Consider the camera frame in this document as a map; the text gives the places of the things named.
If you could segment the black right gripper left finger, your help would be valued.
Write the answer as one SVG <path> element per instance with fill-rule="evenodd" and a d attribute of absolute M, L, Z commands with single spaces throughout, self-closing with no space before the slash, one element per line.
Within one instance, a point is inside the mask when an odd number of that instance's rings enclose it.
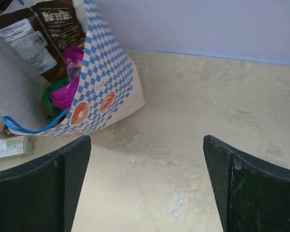
<path fill-rule="evenodd" d="M 0 172 L 0 232 L 70 232 L 91 153 L 80 138 Z"/>

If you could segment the brown chips bag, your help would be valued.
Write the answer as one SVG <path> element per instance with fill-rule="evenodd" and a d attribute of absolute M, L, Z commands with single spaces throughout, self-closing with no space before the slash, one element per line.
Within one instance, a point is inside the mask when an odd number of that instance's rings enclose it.
<path fill-rule="evenodd" d="M 50 82 L 66 77 L 64 49 L 85 41 L 71 0 L 42 1 L 1 15 L 0 37 Z"/>

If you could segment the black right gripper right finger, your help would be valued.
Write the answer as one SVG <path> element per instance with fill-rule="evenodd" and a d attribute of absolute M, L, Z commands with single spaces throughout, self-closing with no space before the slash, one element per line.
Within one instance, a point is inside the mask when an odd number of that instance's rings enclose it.
<path fill-rule="evenodd" d="M 290 232 L 290 170 L 207 135 L 203 153 L 225 232 Z"/>

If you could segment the blue checkered paper bag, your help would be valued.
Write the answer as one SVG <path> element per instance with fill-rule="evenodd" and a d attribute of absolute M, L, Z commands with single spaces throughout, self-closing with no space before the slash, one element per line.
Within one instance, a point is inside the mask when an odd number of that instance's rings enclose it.
<path fill-rule="evenodd" d="M 42 1 L 46 0 L 10 0 L 1 15 Z M 41 99 L 48 84 L 54 82 L 42 77 L 0 37 L 0 112 L 3 123 L 14 134 L 89 134 L 124 119 L 145 104 L 137 68 L 95 2 L 72 2 L 85 33 L 82 68 L 71 106 L 51 123 L 46 120 L 47 109 Z"/>

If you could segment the green chips bag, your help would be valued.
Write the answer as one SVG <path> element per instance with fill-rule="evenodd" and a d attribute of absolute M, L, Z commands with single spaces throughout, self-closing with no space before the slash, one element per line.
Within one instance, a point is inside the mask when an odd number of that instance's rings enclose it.
<path fill-rule="evenodd" d="M 50 83 L 50 84 L 48 84 L 48 86 L 46 87 L 46 89 L 42 95 L 41 102 L 47 109 L 46 120 L 48 123 L 51 123 L 58 115 L 60 115 L 62 113 L 61 109 L 53 107 L 51 105 L 53 100 L 50 97 L 50 92 L 58 90 L 64 86 L 66 86 L 67 84 L 68 84 L 67 78 L 64 78 L 64 79 L 62 79 L 58 82 L 55 82 L 55 83 Z"/>

